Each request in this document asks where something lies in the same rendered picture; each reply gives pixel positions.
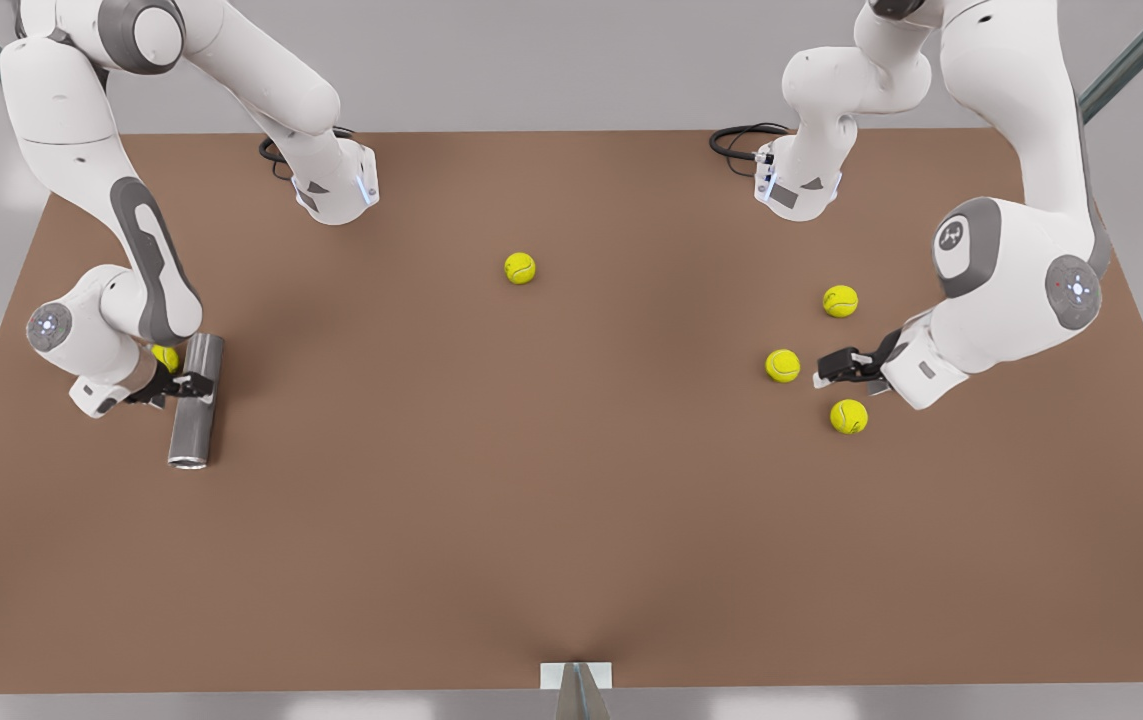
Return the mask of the grey tennis ball tube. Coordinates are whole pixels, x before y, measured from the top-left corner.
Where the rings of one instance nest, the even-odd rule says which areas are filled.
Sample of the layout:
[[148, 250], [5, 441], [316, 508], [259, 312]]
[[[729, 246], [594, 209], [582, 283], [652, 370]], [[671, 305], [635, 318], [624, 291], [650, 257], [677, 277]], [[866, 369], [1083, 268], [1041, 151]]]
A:
[[197, 333], [187, 341], [184, 371], [187, 387], [195, 395], [178, 397], [168, 451], [170, 467], [195, 470], [210, 457], [216, 389], [222, 374], [224, 339], [216, 334]]

